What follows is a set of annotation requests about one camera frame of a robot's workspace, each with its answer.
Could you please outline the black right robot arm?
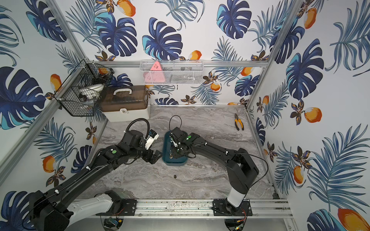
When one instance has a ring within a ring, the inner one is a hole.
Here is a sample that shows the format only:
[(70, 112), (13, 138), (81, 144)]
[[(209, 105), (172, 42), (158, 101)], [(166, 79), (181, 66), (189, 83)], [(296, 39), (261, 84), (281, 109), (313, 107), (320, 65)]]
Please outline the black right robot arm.
[(198, 134), (187, 134), (178, 127), (170, 131), (170, 138), (173, 143), (174, 158), (193, 154), (206, 157), (224, 166), (231, 185), (227, 203), (235, 208), (241, 205), (259, 175), (258, 167), (246, 150), (221, 147)]

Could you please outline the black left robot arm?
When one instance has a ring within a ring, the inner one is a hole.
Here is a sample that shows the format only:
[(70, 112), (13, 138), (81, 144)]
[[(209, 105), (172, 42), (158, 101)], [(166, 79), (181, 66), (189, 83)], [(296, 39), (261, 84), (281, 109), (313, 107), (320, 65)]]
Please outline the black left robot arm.
[(120, 165), (128, 164), (130, 159), (142, 158), (155, 164), (161, 153), (150, 147), (158, 137), (154, 130), (150, 130), (146, 138), (139, 131), (127, 131), (118, 144), (98, 151), (90, 164), (69, 180), (45, 193), (33, 193), (29, 198), (28, 214), (32, 227), (37, 231), (64, 231), (75, 222), (92, 215), (117, 210), (120, 198), (115, 193), (102, 194), (79, 204), (74, 201), (93, 183)]

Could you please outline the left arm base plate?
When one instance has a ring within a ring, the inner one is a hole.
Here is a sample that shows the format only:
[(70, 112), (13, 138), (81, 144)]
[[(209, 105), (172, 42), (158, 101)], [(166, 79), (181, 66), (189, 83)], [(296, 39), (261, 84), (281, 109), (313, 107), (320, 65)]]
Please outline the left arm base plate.
[(114, 201), (111, 208), (104, 213), (98, 213), (96, 216), (134, 216), (137, 206), (137, 200), (135, 199), (120, 199)]

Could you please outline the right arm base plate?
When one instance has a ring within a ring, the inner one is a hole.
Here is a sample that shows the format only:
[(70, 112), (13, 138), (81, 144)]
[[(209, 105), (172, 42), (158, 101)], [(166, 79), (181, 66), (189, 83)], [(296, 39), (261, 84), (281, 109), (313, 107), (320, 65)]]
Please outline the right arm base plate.
[(250, 200), (243, 200), (238, 207), (231, 205), (227, 199), (215, 199), (211, 207), (214, 216), (252, 216)]

